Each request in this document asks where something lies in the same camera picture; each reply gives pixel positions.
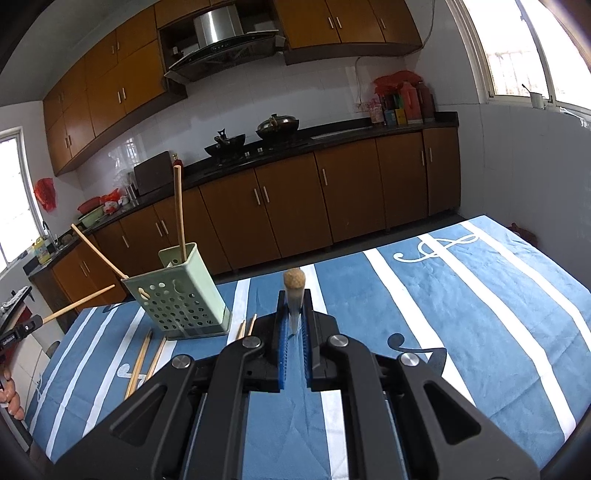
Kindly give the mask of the left hand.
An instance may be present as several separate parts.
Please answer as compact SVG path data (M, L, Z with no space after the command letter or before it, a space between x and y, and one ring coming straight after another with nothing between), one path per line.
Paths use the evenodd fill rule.
M12 378L11 371L4 365L1 366L0 402L6 406L8 413L16 420L24 419L25 412L16 390L15 381Z

